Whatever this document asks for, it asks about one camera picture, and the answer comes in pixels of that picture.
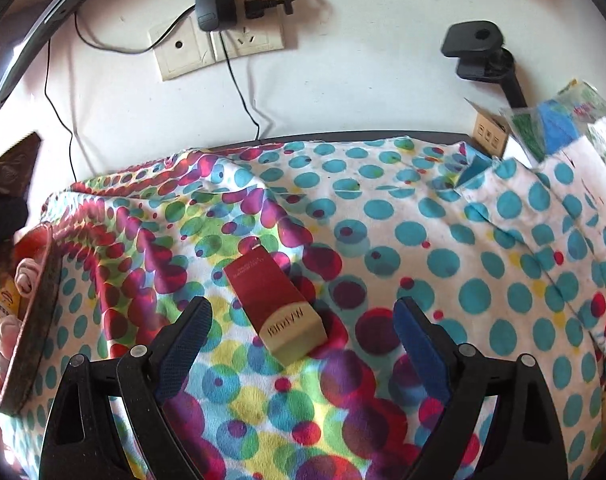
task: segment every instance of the blue gripper pad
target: blue gripper pad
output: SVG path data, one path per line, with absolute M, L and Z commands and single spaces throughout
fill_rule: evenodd
M 392 321 L 394 330 L 397 331 L 398 338 L 427 394 L 445 406 L 451 396 L 447 368 L 430 338 L 402 300 L 394 305 Z
M 187 322 L 183 321 L 184 316 L 188 316 Z M 158 367 L 158 386 L 154 396 L 159 404 L 171 399 L 181 390 L 183 381 L 208 338 L 211 326 L 212 306 L 205 298 L 198 297 L 190 301 L 173 325 L 163 327 L 158 333 L 151 345 L 153 357 L 150 361 L 154 361 L 155 353 L 160 355 L 160 361 L 153 365 Z M 164 331 L 168 331 L 165 338 L 160 338 Z

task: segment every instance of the white wall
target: white wall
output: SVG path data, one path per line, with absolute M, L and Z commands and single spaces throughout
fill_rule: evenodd
M 145 46 L 147 31 L 193 0 L 89 0 L 83 19 L 104 43 Z M 498 88 L 459 80 L 440 46 L 465 20 L 499 25 L 533 104 L 574 76 L 606 98 L 606 23 L 590 0 L 299 0 L 286 19 L 286 50 L 234 60 L 241 89 L 268 136 L 333 130 L 469 132 L 468 97 L 488 107 Z M 30 205 L 72 181 L 68 134 L 46 103 L 45 50 L 0 112 L 0 153 L 31 130 L 44 137 Z M 68 21 L 52 40 L 50 92 L 72 118 L 78 178 L 254 136 L 224 64 L 162 83 L 152 53 L 118 56 L 80 43 Z

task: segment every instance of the wall outlet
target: wall outlet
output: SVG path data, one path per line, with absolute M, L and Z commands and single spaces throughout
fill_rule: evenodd
M 173 21 L 161 23 L 150 30 L 150 40 L 154 42 L 160 38 Z M 191 14 L 154 49 L 154 53 L 163 81 L 215 63 L 209 35 L 195 25 Z
M 230 59 L 285 48 L 279 8 L 267 9 L 262 18 L 248 20 L 245 18 L 245 0 L 235 0 L 235 2 L 237 3 L 237 26 L 221 33 Z M 214 58 L 216 61 L 224 61 L 225 53 L 217 32 L 211 33 L 211 41 L 214 47 Z

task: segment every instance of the bed sheet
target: bed sheet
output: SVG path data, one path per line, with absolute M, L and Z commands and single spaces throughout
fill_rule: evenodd
M 606 225 L 589 214 L 599 205 L 559 158 L 536 172 L 505 161 L 457 187 L 466 150 L 407 137 L 188 150 L 52 195 L 43 219 L 64 251 L 58 305 L 33 395 L 20 416 L 0 416 L 6 443 L 37 478 L 70 357 L 147 344 L 205 296 L 208 341 L 164 410 L 206 479 L 401 478 L 443 409 L 392 326 L 393 304 L 410 296 L 457 343 L 538 359 L 570 476 L 582 478 L 606 384 Z M 256 244 L 329 336 L 287 368 L 222 272 Z M 474 471 L 493 407 L 487 399 L 458 479 Z M 147 478 L 118 400 L 113 411 Z

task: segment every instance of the yellow package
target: yellow package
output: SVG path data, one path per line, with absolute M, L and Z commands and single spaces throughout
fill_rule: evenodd
M 7 278 L 0 288 L 0 319 L 1 317 L 14 315 L 19 317 L 20 294 L 16 290 L 13 278 Z

